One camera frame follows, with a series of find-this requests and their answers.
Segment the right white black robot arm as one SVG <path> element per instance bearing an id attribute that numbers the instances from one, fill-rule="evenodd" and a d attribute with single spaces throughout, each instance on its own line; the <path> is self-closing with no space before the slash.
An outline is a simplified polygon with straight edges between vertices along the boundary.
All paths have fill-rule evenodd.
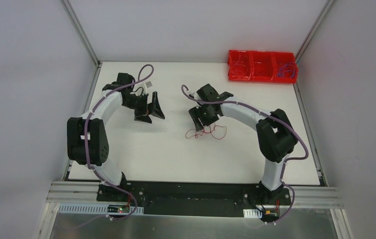
<path id="1" fill-rule="evenodd" d="M 252 128 L 258 138 L 258 145 L 265 158 L 264 173 L 258 184 L 258 198 L 265 204 L 272 204 L 283 190 L 282 175 L 284 163 L 298 143 L 286 113 L 281 109 L 265 112 L 252 107 L 229 92 L 219 94 L 210 84 L 195 93 L 188 94 L 185 85 L 182 93 L 197 103 L 188 113 L 195 129 L 215 123 L 220 117 L 235 119 Z"/>

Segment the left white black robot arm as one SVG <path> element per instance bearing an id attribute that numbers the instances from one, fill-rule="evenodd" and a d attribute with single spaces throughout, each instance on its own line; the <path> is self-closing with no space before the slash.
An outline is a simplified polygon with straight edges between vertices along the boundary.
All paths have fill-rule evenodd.
<path id="1" fill-rule="evenodd" d="M 111 147 L 106 124 L 121 107 L 134 111 L 134 120 L 151 123 L 151 117 L 165 119 L 158 93 L 148 92 L 148 83 L 128 73 L 118 73 L 117 79 L 102 88 L 97 102 L 79 117 L 67 120 L 68 158 L 93 172 L 116 201 L 129 196 L 125 174 L 109 158 Z"/>

